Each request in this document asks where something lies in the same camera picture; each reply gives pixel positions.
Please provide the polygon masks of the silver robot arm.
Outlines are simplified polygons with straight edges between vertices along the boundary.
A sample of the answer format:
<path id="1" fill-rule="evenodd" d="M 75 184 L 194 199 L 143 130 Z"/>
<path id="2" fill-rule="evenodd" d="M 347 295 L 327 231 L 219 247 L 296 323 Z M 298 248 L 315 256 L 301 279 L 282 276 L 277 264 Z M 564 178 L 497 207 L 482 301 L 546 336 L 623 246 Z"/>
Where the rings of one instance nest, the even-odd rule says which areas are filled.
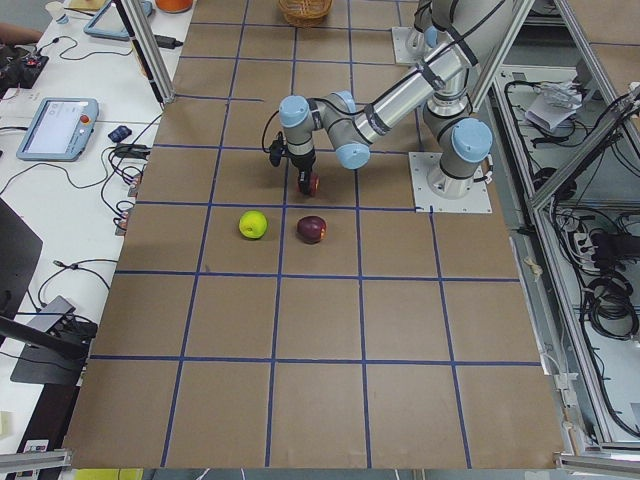
<path id="1" fill-rule="evenodd" d="M 432 1 L 418 1 L 414 13 L 413 33 L 415 46 L 420 46 L 423 51 L 430 50 L 437 45 L 438 30 L 432 20 Z"/>
<path id="2" fill-rule="evenodd" d="M 312 195 L 317 189 L 314 132 L 325 131 L 341 165 L 356 170 L 369 161 L 376 141 L 421 108 L 442 149 L 427 176 L 429 187 L 443 198 L 463 197 L 493 142 L 489 127 L 470 114 L 468 76 L 513 18 L 511 1 L 419 2 L 408 44 L 422 56 L 408 73 L 362 108 L 347 91 L 284 98 L 278 110 L 282 130 L 265 150 L 271 164 L 289 159 L 298 171 L 299 190 Z"/>

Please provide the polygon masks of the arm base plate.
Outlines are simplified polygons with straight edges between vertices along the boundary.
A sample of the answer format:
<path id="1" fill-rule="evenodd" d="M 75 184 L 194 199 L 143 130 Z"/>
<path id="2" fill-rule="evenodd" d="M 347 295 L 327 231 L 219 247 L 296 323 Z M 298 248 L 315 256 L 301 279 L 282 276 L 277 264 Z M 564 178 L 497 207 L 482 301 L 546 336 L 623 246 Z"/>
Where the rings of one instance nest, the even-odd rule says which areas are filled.
<path id="1" fill-rule="evenodd" d="M 448 177 L 441 169 L 441 153 L 410 152 L 409 169 L 412 181 L 414 209 L 420 213 L 491 214 L 488 185 L 492 181 L 492 158 L 488 170 L 476 165 L 474 175 L 467 179 Z"/>
<path id="2" fill-rule="evenodd" d="M 423 59 L 429 52 L 425 33 L 414 27 L 393 27 L 391 30 L 395 63 L 411 65 Z"/>

